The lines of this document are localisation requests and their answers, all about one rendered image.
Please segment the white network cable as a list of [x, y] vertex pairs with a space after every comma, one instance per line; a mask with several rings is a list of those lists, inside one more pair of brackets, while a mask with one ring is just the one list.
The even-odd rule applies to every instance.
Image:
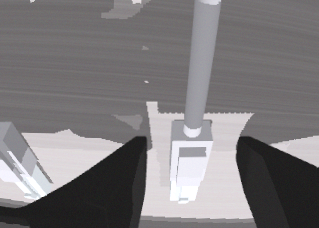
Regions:
[[[184, 121], [173, 121], [170, 144], [170, 200], [195, 200], [204, 179], [213, 136], [203, 121], [216, 43], [221, 0], [195, 0]], [[0, 178], [15, 182], [24, 197], [39, 199], [52, 185], [36, 165], [12, 122], [0, 122]], [[23, 181], [22, 181], [23, 180]]]

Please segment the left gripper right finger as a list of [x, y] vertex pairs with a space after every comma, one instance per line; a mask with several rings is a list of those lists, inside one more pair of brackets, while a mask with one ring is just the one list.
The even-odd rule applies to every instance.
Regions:
[[319, 167], [250, 136], [236, 163], [257, 228], [319, 228]]

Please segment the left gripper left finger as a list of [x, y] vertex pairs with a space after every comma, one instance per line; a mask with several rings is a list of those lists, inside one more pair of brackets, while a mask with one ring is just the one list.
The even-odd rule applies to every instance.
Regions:
[[19, 207], [31, 210], [0, 206], [0, 228], [138, 228], [146, 173], [147, 138], [136, 136], [72, 181]]

